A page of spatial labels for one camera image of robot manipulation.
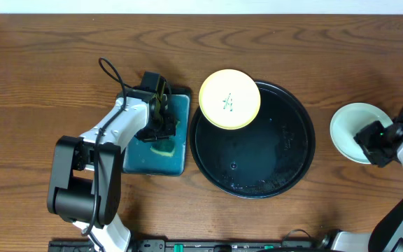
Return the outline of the green yellow sponge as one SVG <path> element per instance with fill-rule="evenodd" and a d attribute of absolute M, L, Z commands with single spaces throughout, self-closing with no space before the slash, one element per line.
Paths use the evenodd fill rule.
<path fill-rule="evenodd" d="M 160 139 L 153 142 L 150 150 L 158 155 L 171 158 L 176 149 L 176 144 L 173 139 Z"/>

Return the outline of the mint plate with large scribble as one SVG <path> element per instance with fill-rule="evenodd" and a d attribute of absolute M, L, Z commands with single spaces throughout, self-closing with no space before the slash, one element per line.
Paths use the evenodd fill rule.
<path fill-rule="evenodd" d="M 371 104 L 352 103 L 341 107 L 330 122 L 332 143 L 344 157 L 368 165 L 370 161 L 355 142 L 354 136 L 375 121 L 380 121 L 384 127 L 393 123 L 385 112 Z"/>

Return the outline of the yellow plate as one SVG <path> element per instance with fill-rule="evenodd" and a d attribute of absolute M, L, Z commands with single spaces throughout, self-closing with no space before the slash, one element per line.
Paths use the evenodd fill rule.
<path fill-rule="evenodd" d="M 204 117 L 224 130 L 237 130 L 250 124 L 260 104 L 260 91 L 255 81 L 235 69 L 212 73 L 199 90 L 199 107 Z"/>

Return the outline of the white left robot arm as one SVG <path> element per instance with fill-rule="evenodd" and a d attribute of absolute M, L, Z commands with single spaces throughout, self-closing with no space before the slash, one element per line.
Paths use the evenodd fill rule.
<path fill-rule="evenodd" d="M 80 228 L 98 251 L 126 251 L 130 231 L 118 215 L 127 146 L 173 136 L 176 126 L 159 94 L 119 96 L 91 130 L 55 145 L 47 208 Z"/>

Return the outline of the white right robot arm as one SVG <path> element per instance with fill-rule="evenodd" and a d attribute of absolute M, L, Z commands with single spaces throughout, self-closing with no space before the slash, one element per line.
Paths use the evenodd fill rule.
<path fill-rule="evenodd" d="M 403 170 L 403 106 L 389 118 L 366 103 L 341 107 L 332 116 L 330 136 L 336 149 L 360 164 L 385 167 L 398 162 Z M 370 233 L 337 231 L 320 245 L 328 251 L 403 251 L 403 198 Z"/>

